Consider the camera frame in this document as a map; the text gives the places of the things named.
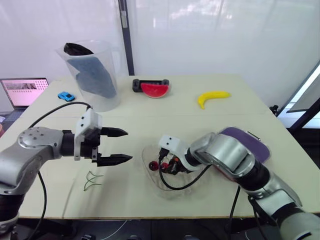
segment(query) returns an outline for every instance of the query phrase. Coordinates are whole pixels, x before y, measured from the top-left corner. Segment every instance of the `laptop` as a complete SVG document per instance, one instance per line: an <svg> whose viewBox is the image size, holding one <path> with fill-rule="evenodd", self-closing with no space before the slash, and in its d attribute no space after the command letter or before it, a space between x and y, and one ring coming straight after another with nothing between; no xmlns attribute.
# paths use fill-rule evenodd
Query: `laptop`
<svg viewBox="0 0 320 240"><path fill-rule="evenodd" d="M42 94L48 87L46 78L3 78L0 79L13 111L5 116L1 123L6 131L21 114Z"/></svg>

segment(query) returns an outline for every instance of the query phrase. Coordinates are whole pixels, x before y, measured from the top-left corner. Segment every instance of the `cable connector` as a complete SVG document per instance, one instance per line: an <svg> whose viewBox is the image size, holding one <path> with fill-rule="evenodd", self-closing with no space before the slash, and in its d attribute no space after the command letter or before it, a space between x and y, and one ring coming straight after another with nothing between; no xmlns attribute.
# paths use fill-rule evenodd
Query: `cable connector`
<svg viewBox="0 0 320 240"><path fill-rule="evenodd" d="M169 152L170 151L168 149L162 147L159 152L159 160L162 161L168 155Z"/></svg>

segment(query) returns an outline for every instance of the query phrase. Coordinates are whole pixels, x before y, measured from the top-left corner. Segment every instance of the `black cable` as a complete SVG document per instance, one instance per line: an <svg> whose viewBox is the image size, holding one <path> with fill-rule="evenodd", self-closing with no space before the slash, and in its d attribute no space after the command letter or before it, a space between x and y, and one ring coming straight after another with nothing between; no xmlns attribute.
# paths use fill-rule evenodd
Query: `black cable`
<svg viewBox="0 0 320 240"><path fill-rule="evenodd" d="M68 103L66 103L66 104L63 104L63 105L61 105L61 106L58 106L58 107L52 109L51 111L48 111L46 114L44 114L43 116L39 117L34 123L32 123L29 128L33 128L38 122L40 122L42 119L44 119L44 118L47 117L48 115L54 113L55 111L57 111L57 110L59 110L59 109L62 109L62 108L64 108L64 107L66 107L66 106L73 105L73 104L86 105L86 106L87 106L87 108L86 108L87 110L91 108L91 106L90 106L88 103L83 102L83 101L68 102Z"/></svg>
<svg viewBox="0 0 320 240"><path fill-rule="evenodd" d="M263 237L264 240L268 240L267 236L265 235L265 232L263 231L261 225L260 225L260 222L259 222L259 219L258 219L258 216L257 216L257 211L255 210L255 208L253 207L253 213L254 213L254 219L256 221L256 224L258 226L258 229Z"/></svg>
<svg viewBox="0 0 320 240"><path fill-rule="evenodd" d="M42 221L43 221L43 219L45 217L46 210L47 210L47 189L46 189L46 185L45 185L44 179L42 178L42 175L41 175L40 171L38 172L38 176L39 176L42 188L43 188L43 195L44 195L43 210L42 210L41 218L38 221L38 224L36 225L35 229L33 230L32 234L28 237L27 240L31 240L34 237L34 235L38 231L38 228L40 227L40 224L42 223Z"/></svg>
<svg viewBox="0 0 320 240"><path fill-rule="evenodd" d="M238 186L238 188L236 190L236 193L235 193L235 196L234 196L234 200L233 200L232 208L231 208L231 211L230 211L230 215L229 215L228 240L231 240L232 218L234 216L234 211L235 211L235 208L236 208L236 204L237 204L237 200L238 200L238 197L239 197L240 189L241 189L240 186Z"/></svg>
<svg viewBox="0 0 320 240"><path fill-rule="evenodd" d="M74 105L74 104L85 105L85 106L87 106L87 108L86 108L87 110L91 108L91 106L88 103L83 102L83 101L68 102L66 104L63 104L61 106L58 106L58 107L52 109L51 111L48 111L46 114L42 115L34 123L32 123L29 128L33 128L37 123L39 123L42 119L44 119L48 115L52 114L53 112L55 112L55 111L57 111L59 109L62 109L64 107L66 107L66 106ZM38 229L40 227L40 224L42 223L42 221L43 221L43 219L45 217L46 210L47 210L47 189L46 189L46 185L45 185L45 182L44 182L44 180L42 178L42 175L41 175L40 171L38 172L38 177L40 179L40 182L41 182L41 185L42 185L42 188L43 188L43 194L44 194L43 210L42 210L42 214L41 214L41 217L39 219L38 224L36 225L35 229L33 230L32 234L28 237L27 240L31 240L35 236L36 232L38 231Z"/></svg>
<svg viewBox="0 0 320 240"><path fill-rule="evenodd" d="M201 178L201 176L211 167L211 165L206 166L205 169L203 169L202 172L200 172L200 174L192 182L189 182L187 185L180 186L180 187L174 187L174 186L171 186L170 184L168 184L166 182L166 180L164 179L164 176L163 176L162 171L161 171L161 161L162 160L159 159L159 162L158 162L158 164L159 164L159 170L158 171L159 171L159 175L160 175L161 181L163 182L163 184L167 188L169 188L171 190L183 190L183 189L186 189L186 188L190 187L192 184L194 184L196 181L198 181Z"/></svg>

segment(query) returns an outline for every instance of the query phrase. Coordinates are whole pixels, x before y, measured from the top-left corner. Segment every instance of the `red object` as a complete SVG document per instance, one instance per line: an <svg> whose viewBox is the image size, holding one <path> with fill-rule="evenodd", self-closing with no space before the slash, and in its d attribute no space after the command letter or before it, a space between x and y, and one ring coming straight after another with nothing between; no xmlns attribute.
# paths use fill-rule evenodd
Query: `red object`
<svg viewBox="0 0 320 240"><path fill-rule="evenodd" d="M167 168L168 168L168 166L169 166L169 164L168 164L168 163L166 163L166 162L161 163L161 169L162 169L162 170L167 169Z"/></svg>
<svg viewBox="0 0 320 240"><path fill-rule="evenodd" d="M142 91L150 98L161 98L169 91L169 85L141 83Z"/></svg>
<svg viewBox="0 0 320 240"><path fill-rule="evenodd" d="M158 162L156 162L156 161L151 161L151 162L149 163L149 169L150 169L151 171L157 171L157 170L159 169L159 164L158 164Z"/></svg>

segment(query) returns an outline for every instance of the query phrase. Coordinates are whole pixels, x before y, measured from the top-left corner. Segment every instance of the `laptop screen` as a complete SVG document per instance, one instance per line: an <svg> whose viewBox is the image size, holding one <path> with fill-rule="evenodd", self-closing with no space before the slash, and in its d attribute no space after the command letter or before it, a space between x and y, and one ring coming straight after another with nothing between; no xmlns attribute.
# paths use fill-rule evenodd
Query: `laptop screen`
<svg viewBox="0 0 320 240"><path fill-rule="evenodd" d="M28 107L48 87L46 78L2 79L6 94L13 107Z"/></svg>

